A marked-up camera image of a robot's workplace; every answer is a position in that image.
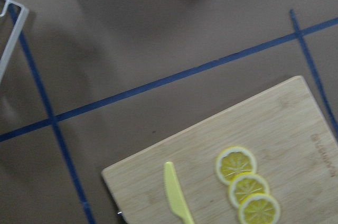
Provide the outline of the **middle lemon slice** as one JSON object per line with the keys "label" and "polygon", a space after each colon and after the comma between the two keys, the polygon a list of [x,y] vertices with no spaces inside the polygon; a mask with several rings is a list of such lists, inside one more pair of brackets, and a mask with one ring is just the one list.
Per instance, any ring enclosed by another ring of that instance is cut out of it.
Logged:
{"label": "middle lemon slice", "polygon": [[235,208],[239,208],[248,196],[255,193],[270,194],[268,182],[256,173],[241,173],[235,176],[228,186],[228,199]]}

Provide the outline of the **top lemon slice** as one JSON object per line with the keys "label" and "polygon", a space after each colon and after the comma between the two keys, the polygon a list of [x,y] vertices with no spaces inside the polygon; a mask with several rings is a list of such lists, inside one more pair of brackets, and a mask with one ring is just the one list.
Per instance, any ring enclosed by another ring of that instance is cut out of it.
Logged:
{"label": "top lemon slice", "polygon": [[234,177],[239,174],[256,173],[258,164],[251,151],[241,146],[233,146],[224,149],[217,156],[214,169],[219,181],[230,185]]}

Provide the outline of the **bottom lemon slice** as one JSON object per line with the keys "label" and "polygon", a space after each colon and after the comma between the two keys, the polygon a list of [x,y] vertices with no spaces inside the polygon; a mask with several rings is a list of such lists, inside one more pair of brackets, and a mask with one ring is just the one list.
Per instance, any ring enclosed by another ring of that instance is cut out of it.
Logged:
{"label": "bottom lemon slice", "polygon": [[239,223],[277,223],[280,219],[278,201],[264,193],[248,196],[238,208]]}

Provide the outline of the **bamboo cutting board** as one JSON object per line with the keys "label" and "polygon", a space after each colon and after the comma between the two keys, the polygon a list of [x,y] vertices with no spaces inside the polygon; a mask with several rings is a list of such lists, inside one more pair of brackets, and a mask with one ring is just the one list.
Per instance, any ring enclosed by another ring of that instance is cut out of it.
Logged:
{"label": "bamboo cutting board", "polygon": [[337,141],[307,83],[292,77],[102,171],[128,223],[180,223],[163,167],[174,163],[195,223],[237,223],[215,174],[222,150],[242,146],[281,207],[280,223],[337,223]]}

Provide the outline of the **lemon slice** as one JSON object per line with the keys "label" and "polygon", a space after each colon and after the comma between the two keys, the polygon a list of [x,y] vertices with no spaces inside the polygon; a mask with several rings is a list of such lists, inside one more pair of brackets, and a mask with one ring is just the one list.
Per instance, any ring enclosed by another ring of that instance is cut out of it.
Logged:
{"label": "lemon slice", "polygon": [[230,185],[234,177],[239,174],[256,173],[258,164],[251,151],[241,146],[233,146],[224,149],[217,156],[214,169],[219,181]]}
{"label": "lemon slice", "polygon": [[277,223],[280,219],[278,201],[264,193],[248,196],[238,208],[239,223]]}
{"label": "lemon slice", "polygon": [[241,173],[235,176],[228,186],[228,199],[235,208],[239,208],[248,196],[255,193],[270,194],[268,182],[256,173]]}

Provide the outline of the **yellow plastic knife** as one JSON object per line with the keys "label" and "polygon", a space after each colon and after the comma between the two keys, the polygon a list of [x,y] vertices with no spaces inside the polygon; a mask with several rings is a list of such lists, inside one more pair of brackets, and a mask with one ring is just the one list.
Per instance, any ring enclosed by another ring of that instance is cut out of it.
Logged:
{"label": "yellow plastic knife", "polygon": [[166,162],[164,164],[164,186],[171,211],[178,216],[183,223],[194,224],[173,162]]}

